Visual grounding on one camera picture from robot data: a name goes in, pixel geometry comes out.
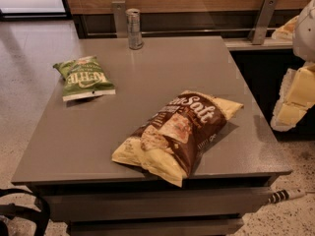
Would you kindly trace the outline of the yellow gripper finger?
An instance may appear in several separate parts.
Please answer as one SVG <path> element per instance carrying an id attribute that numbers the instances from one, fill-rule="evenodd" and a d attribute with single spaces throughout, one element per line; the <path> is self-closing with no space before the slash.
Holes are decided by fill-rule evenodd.
<path id="1" fill-rule="evenodd" d="M 298 20 L 298 17 L 295 16 L 289 21 L 287 21 L 284 25 L 277 28 L 272 33 L 272 39 L 292 40 L 292 36 L 293 36 L 293 32 L 294 32 L 297 20 Z"/>
<path id="2" fill-rule="evenodd" d="M 298 70 L 288 69 L 283 76 L 280 98 L 276 102 L 271 127 L 286 132 L 296 126 L 315 105 L 315 64 Z"/>

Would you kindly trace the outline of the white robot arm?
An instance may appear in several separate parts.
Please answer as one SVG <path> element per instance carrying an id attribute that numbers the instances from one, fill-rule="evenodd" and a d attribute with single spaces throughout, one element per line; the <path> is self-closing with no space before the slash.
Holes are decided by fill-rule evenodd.
<path id="1" fill-rule="evenodd" d="M 276 29 L 272 39 L 291 40 L 293 54 L 304 61 L 297 70 L 287 69 L 273 110 L 271 127 L 286 132 L 315 105 L 315 0 Z"/>

